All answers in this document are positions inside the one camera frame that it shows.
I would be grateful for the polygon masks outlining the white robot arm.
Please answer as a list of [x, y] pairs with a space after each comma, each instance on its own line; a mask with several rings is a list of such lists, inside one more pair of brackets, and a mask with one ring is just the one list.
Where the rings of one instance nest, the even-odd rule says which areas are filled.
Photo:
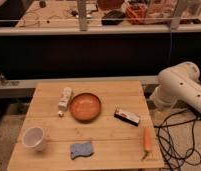
[[173, 106], [182, 100], [201, 114], [200, 70], [193, 62], [182, 62], [163, 69], [158, 74], [159, 85], [150, 96], [159, 109]]

